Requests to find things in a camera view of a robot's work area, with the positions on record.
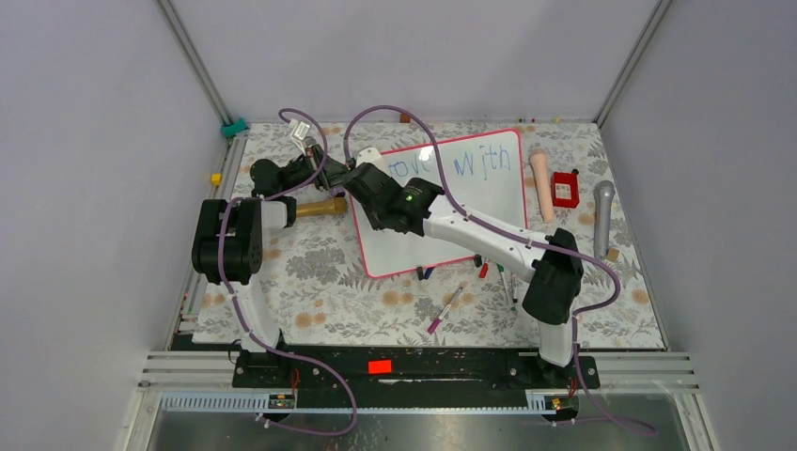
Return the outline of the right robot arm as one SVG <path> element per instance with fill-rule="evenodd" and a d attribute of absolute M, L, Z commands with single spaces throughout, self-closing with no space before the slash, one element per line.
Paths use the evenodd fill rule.
<path fill-rule="evenodd" d="M 523 280 L 521 308 L 539 324 L 540 377 L 561 387 L 575 376 L 572 304 L 584 268 L 570 232 L 559 228 L 544 235 L 479 218 L 451 201 L 440 185 L 420 178 L 400 184 L 373 163 L 354 168 L 343 187 L 364 208 L 373 229 L 456 244 Z"/>

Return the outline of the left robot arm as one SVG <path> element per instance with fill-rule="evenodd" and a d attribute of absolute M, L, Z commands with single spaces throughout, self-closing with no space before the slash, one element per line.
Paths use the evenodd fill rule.
<path fill-rule="evenodd" d="M 279 165 L 259 159 L 250 168 L 254 187 L 249 197 L 203 201 L 195 229 L 191 260 L 207 282 L 227 292 L 239 323 L 244 350 L 263 352 L 256 374 L 271 386 L 286 382 L 290 359 L 275 349 L 282 338 L 261 290 L 258 274 L 265 259 L 264 235 L 294 225 L 299 207 L 292 193 L 307 185 L 332 192 L 350 168 L 330 158 L 319 144 L 307 141 L 303 154 Z"/>

